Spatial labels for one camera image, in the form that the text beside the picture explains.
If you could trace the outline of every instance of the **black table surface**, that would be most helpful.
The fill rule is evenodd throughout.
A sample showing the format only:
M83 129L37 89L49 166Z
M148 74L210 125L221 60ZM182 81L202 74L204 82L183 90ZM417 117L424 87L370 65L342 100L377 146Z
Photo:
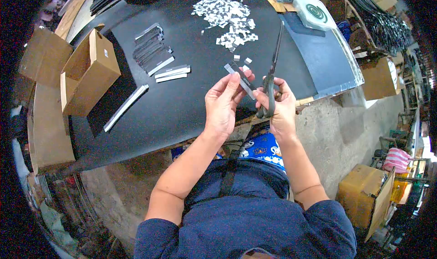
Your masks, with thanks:
M241 56L241 66L246 57L253 60L249 67L256 77L254 85L261 86L261 77L270 68L279 33L281 20L276 11L266 0L243 0L250 8L249 18L256 24L251 32L259 40L239 46L232 54L216 45L216 38L228 32L228 26L205 29L208 22L191 15L192 5L198 1L161 0L143 6L122 1L96 17L76 36L77 45L91 28L104 23L101 32L114 45L122 75L87 118L70 117L70 136L77 162L65 174L123 161L198 136L205 126L205 94L227 74L223 67L234 54ZM175 61L167 68L189 64L191 73L187 78L156 83L134 61L135 35L155 22L161 24L164 41L174 50ZM289 83L296 98L317 94L302 55L287 32L282 36L276 76ZM149 85L148 91L109 132L103 131L103 125L124 100L145 83ZM254 101L245 97L238 107L237 119L255 112Z

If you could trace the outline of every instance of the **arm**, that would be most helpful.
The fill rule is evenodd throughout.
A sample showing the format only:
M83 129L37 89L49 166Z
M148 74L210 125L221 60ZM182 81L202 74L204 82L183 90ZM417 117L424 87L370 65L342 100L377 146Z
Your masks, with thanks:
M295 113L296 98L287 82L275 78L280 94L276 98L274 115L270 120L270 130L281 148L284 167L295 200L301 202L305 210L314 203L328 200L325 189L320 183L319 175L309 161L301 142L296 135ZM262 88L254 91L256 106L268 109L269 100Z
M255 76L246 70L250 81ZM150 195L145 220L161 218L179 225L183 200L208 168L235 126L235 110L246 95L239 75L227 75L205 96L206 124L200 136L160 176Z

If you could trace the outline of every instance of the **pink striped bag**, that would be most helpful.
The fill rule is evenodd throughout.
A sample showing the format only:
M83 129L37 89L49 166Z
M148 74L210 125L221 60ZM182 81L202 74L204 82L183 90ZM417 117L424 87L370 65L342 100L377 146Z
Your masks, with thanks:
M390 172L394 167L395 173L408 174L407 166L411 160L413 158L405 151L398 148L390 148L382 169Z

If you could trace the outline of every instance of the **navy blue shirt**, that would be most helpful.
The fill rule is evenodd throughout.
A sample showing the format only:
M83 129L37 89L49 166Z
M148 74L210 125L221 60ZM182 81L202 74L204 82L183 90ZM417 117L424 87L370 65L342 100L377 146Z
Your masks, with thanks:
M320 201L304 211L298 204L279 198L277 191L271 191L271 178L280 182L281 174L272 175L269 180L256 179L265 176L266 171L273 170L264 164L240 163L231 196L194 203L183 217L181 228L158 218L142 222L137 231L135 258L240 258L252 248L262 248L282 258L355 256L355 233L338 202ZM208 168L193 191L203 189L214 197L212 193L219 191L220 175ZM242 197L244 186L248 186L251 195L264 195Z

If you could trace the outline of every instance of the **person's right hand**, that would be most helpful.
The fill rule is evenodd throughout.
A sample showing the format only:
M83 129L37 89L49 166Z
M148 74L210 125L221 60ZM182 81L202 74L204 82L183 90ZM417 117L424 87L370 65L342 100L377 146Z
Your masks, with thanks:
M270 119L270 132L278 142L281 142L296 136L296 97L285 80L274 78L273 82L279 86L279 93L275 90L276 102L274 114ZM269 98L263 92L262 87L254 90L254 96L257 99L257 108L261 105L266 109L269 108Z

